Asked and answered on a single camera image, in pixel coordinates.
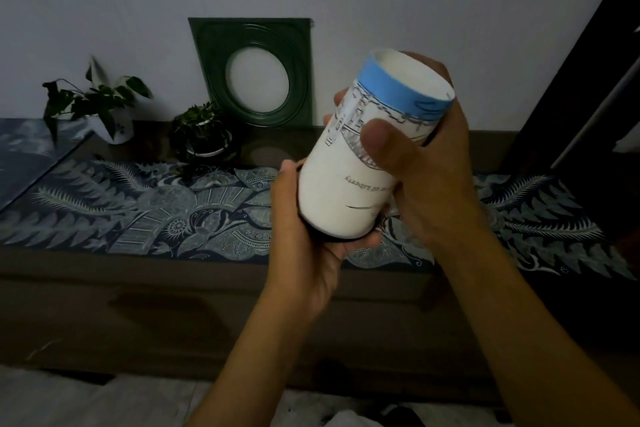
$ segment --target black line print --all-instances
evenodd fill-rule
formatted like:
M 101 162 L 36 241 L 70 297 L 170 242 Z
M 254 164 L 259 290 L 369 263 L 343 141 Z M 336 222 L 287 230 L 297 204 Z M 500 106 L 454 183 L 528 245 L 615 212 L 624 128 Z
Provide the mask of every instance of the black line print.
M 436 124 L 436 121 L 403 114 L 385 105 L 357 82 L 349 88 L 349 92 L 350 94 L 342 100 L 343 104 L 338 107 L 328 125 L 329 132 L 324 143 L 330 146 L 341 135 L 360 161 L 371 169 L 381 170 L 360 143 L 360 131 L 369 120 L 373 118 L 393 120 L 399 124 L 404 133 L 413 135 L 411 139 L 415 141 L 423 140 Z

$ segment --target person's left hand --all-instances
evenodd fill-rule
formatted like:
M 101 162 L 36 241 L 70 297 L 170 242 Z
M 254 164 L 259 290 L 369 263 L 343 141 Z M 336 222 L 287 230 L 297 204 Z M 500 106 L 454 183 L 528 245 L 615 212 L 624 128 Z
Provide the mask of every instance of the person's left hand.
M 284 160 L 271 183 L 271 249 L 265 292 L 313 322 L 329 305 L 347 253 L 380 245 L 373 231 L 348 243 L 316 243 L 298 215 L 298 164 Z

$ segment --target white tumbler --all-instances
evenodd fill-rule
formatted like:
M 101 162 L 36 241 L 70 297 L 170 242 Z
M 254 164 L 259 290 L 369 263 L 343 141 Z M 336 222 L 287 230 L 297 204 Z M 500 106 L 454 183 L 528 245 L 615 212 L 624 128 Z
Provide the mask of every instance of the white tumbler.
M 452 86 L 420 61 L 374 50 L 300 170 L 302 218 L 339 240 L 369 233 L 396 180 L 362 148 L 362 127 L 380 118 L 422 144 L 454 97 Z

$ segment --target green square frame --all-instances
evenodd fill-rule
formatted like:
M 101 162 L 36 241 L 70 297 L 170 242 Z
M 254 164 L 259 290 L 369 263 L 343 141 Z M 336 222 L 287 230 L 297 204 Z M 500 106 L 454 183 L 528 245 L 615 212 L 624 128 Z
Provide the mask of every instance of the green square frame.
M 212 101 L 255 126 L 313 126 L 311 19 L 189 18 L 200 65 Z M 227 84 L 227 63 L 237 51 L 258 47 L 280 60 L 289 78 L 284 103 L 255 112 L 240 103 Z

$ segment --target person's right hand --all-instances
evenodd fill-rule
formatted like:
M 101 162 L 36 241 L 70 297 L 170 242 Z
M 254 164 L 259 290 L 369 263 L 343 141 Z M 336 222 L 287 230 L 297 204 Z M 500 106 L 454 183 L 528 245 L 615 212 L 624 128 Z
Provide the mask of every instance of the person's right hand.
M 442 63 L 406 54 L 451 83 Z M 336 104 L 343 95 L 335 95 Z M 375 163 L 399 181 L 394 197 L 403 221 L 438 258 L 487 225 L 473 185 L 467 119 L 457 99 L 434 132 L 433 140 L 420 147 L 388 122 L 373 119 L 360 141 Z

